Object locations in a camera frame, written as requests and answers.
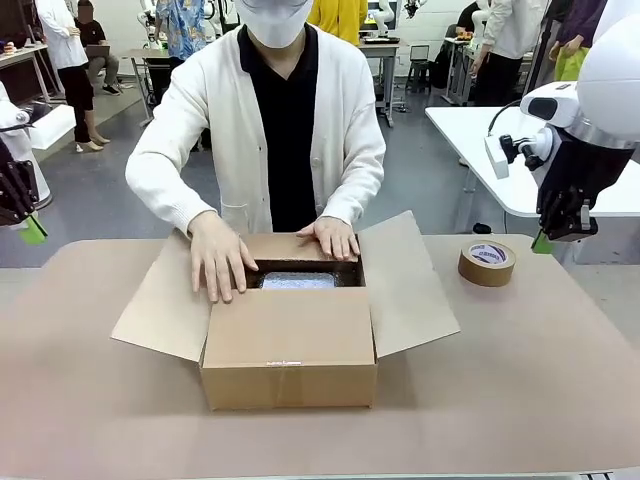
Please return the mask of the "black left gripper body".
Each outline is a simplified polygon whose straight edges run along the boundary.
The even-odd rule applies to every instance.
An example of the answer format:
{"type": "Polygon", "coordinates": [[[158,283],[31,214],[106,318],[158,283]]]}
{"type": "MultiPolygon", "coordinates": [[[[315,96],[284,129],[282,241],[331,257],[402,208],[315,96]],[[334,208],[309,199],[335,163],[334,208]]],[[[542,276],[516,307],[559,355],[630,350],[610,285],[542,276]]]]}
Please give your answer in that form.
{"type": "Polygon", "coordinates": [[[22,199],[23,182],[16,169],[16,163],[4,142],[1,142],[1,183],[14,199],[22,199]]]}

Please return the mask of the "person's right hand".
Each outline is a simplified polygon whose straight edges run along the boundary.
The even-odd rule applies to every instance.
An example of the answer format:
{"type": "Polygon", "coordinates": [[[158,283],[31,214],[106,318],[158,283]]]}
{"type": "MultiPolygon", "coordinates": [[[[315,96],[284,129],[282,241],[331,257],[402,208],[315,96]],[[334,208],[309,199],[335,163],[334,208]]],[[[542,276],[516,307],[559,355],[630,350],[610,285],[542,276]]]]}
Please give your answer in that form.
{"type": "Polygon", "coordinates": [[[247,289],[245,269],[258,270],[246,244],[215,211],[197,215],[188,233],[193,291],[205,288],[211,302],[231,303],[234,289],[247,289]]]}

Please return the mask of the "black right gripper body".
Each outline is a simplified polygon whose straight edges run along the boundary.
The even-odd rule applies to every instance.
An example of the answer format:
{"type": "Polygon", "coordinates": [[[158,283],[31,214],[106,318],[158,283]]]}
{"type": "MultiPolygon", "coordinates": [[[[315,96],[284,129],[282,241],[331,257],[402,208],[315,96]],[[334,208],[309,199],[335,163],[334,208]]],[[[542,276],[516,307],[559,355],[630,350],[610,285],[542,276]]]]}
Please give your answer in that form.
{"type": "Polygon", "coordinates": [[[630,148],[608,148],[579,140],[564,130],[554,131],[551,158],[539,186],[538,200],[561,195],[568,201],[596,201],[616,183],[634,153],[630,148]]]}

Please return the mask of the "person's left hand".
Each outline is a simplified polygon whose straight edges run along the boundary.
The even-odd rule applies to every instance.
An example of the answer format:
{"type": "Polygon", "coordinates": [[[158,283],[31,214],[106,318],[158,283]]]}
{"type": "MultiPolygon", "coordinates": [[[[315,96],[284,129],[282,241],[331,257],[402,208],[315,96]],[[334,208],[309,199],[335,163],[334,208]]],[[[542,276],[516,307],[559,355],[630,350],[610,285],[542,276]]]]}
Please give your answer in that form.
{"type": "Polygon", "coordinates": [[[361,254],[353,228],[334,217],[320,217],[297,235],[315,238],[324,255],[337,261],[354,261],[361,254]]]}

